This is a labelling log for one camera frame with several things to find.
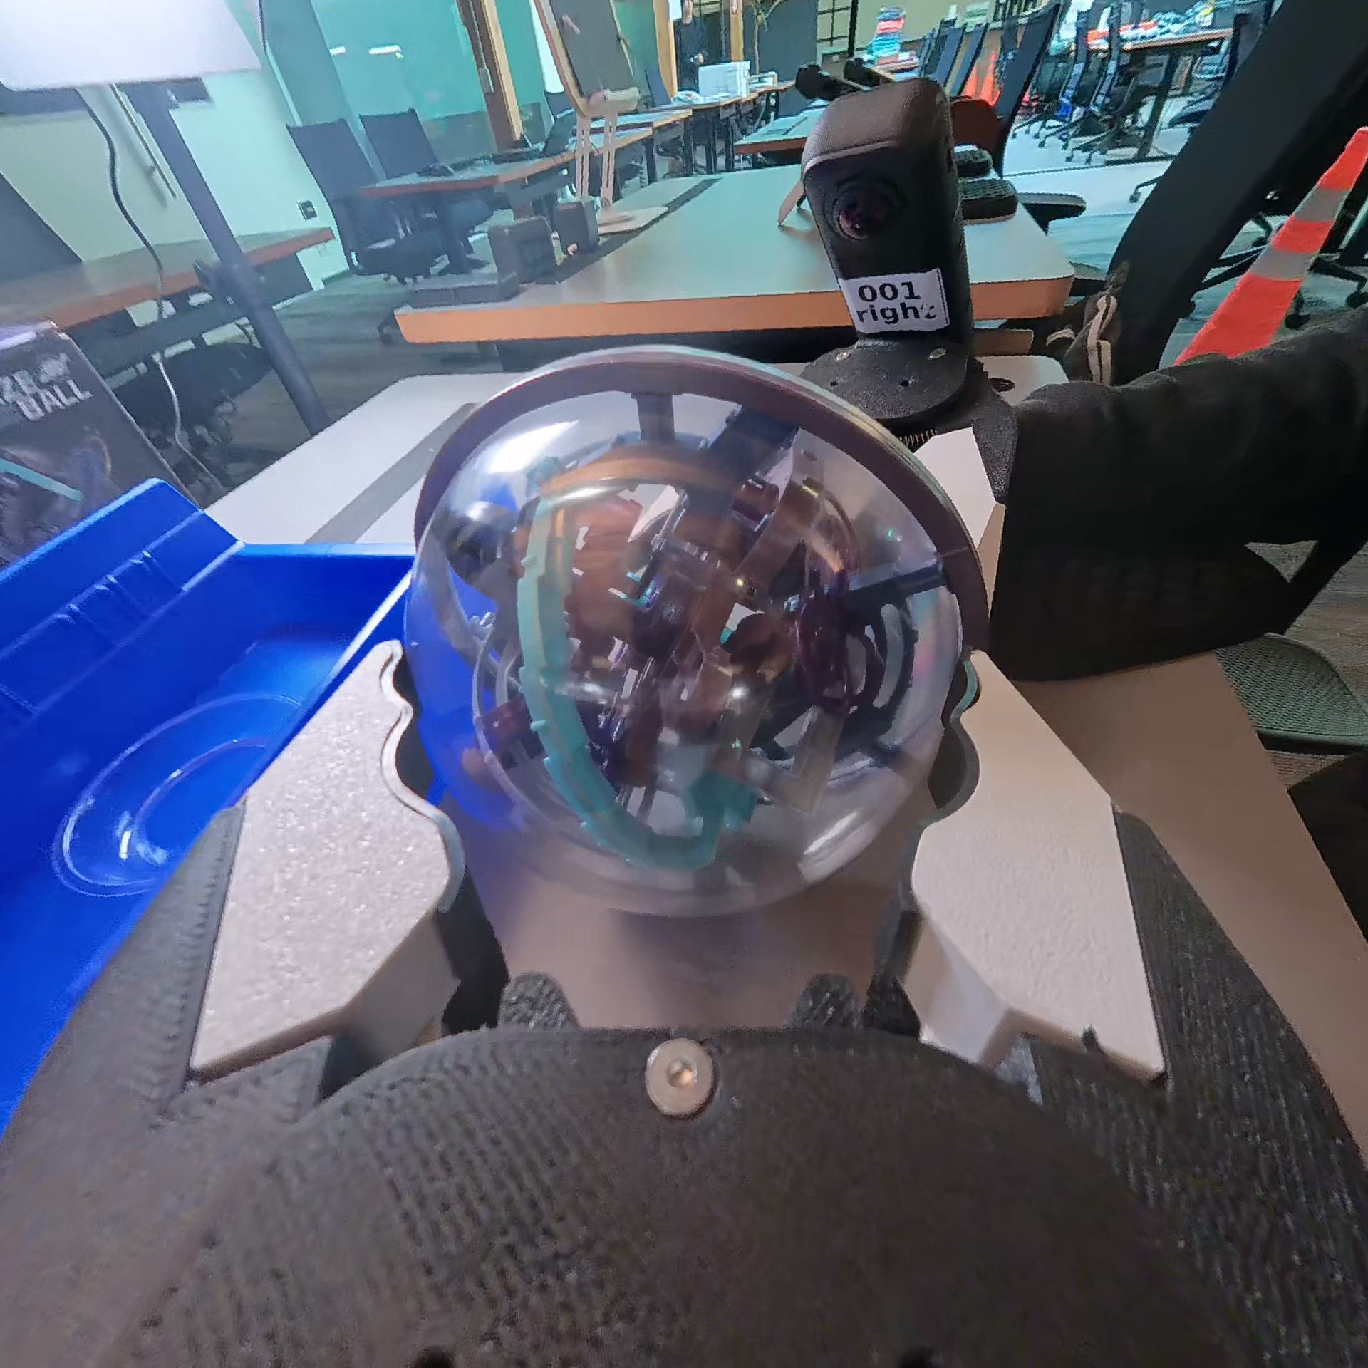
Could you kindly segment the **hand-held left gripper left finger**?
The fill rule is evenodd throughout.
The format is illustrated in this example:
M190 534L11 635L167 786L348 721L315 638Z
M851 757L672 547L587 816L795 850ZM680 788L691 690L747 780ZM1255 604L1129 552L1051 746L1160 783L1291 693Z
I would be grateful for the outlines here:
M245 796L196 1076L494 1022L504 951L432 778L403 645L379 643Z

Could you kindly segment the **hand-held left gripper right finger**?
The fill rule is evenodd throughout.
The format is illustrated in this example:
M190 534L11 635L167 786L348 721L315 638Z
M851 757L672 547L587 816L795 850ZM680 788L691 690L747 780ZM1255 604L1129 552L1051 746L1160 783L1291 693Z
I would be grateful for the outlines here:
M896 960L921 1040L996 1070L1023 1037L1165 1070L1111 798L984 653L947 729L963 765L913 848Z

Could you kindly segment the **blue plastic bin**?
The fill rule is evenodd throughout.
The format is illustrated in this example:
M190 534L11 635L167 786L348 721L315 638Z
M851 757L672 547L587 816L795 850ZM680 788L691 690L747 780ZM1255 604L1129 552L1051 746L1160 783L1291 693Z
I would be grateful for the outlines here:
M146 732L222 695L299 702L291 742L401 633L413 566L401 545L248 544L147 482L4 571L2 1125L196 846L154 892L77 894L53 855L81 793Z

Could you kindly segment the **clear plastic maze ball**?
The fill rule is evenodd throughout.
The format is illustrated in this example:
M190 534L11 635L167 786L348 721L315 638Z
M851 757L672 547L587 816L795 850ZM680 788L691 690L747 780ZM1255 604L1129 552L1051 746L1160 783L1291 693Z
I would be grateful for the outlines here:
M569 356L478 402L416 506L405 609L440 806L489 877L626 912L765 907L926 783L988 640L965 518L786 369Z

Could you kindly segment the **clear plastic ball stand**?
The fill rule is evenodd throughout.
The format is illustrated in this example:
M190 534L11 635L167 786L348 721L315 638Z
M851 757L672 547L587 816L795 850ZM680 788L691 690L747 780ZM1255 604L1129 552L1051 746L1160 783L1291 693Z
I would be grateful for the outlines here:
M159 889L221 811L287 742L302 706L265 692L222 695L146 732L81 793L53 864L81 895Z

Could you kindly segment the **long pale desk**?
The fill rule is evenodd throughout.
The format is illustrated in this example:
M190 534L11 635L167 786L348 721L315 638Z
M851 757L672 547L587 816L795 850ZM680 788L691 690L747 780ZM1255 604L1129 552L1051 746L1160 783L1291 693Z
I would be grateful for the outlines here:
M852 320L924 314L931 267L841 283L807 206L779 211L795 167L659 180L631 198L667 211L623 246L567 278L522 286L502 301L403 306L413 345L491 343L527 369L545 356L633 343L680 342L719 351L825 351L854 337Z

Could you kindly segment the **black office chair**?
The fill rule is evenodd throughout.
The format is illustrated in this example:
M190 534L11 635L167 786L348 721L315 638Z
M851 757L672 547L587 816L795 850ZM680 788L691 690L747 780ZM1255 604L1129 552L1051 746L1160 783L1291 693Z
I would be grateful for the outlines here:
M1238 231L1294 208L1365 127L1367 3L1287 1L1139 206L1111 259L1126 267L1115 377L1160 366L1185 306Z
M331 206L353 273L411 283L440 272L447 252L437 218L414 198L366 193L379 177L348 120L287 132Z

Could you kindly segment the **orange traffic cone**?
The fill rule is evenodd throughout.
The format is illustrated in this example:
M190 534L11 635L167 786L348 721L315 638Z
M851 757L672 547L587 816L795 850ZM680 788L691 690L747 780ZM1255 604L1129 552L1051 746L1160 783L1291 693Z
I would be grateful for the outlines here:
M1206 355L1237 356L1268 347L1295 311L1331 229L1367 162L1367 128L1356 130L1346 149L1323 172L1291 218L1256 254L1235 290L1177 358L1180 364Z

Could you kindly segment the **dark blue cardboard box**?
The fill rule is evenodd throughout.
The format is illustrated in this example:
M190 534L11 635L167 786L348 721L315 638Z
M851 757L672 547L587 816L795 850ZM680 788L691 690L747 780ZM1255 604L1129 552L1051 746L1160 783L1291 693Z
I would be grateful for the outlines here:
M185 487L51 322L2 325L2 566L147 480Z

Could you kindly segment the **brown wooden desk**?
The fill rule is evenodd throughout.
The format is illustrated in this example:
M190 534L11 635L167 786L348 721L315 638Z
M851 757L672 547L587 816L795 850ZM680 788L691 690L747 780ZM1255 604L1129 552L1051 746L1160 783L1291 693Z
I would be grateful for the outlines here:
M6 327L53 325L69 330L139 303L211 290L199 273L199 265L217 265L211 242L198 239L162 244L159 252L164 268L155 267L147 250L126 250L6 281L2 322Z

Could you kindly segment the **white light panel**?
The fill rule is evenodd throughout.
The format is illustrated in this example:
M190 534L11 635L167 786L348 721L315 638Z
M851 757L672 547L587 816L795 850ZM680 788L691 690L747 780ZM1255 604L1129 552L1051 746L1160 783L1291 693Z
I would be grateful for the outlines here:
M2 3L2 81L17 91L190 79L261 65L224 1Z

